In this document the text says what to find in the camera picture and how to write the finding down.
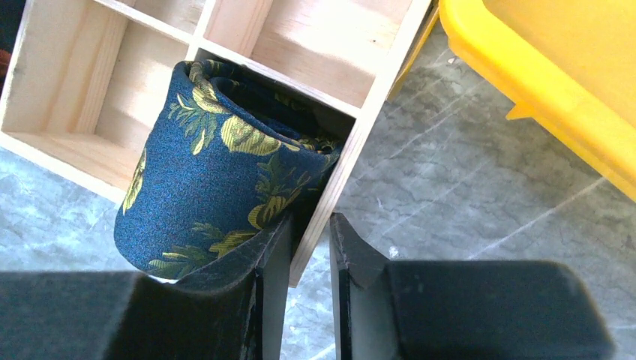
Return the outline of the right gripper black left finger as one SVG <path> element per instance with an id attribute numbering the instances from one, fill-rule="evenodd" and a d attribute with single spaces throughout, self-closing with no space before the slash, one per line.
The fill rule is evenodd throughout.
<path id="1" fill-rule="evenodd" d="M 4 272 L 3 359 L 278 359 L 293 216 L 161 283 L 137 271 Z"/>

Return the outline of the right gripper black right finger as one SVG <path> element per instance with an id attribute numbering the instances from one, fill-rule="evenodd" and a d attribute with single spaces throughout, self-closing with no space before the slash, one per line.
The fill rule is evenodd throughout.
<path id="1" fill-rule="evenodd" d="M 537 260 L 392 260 L 330 218 L 339 359 L 612 359 L 583 281 Z"/>

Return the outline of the wooden compartment organizer box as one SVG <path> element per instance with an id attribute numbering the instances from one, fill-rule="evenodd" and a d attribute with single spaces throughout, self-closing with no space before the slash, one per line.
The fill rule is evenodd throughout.
<path id="1" fill-rule="evenodd" d="M 301 238 L 298 285 L 432 1 L 27 1 L 1 146 L 122 201 L 181 60 L 220 58 L 353 118 Z"/>

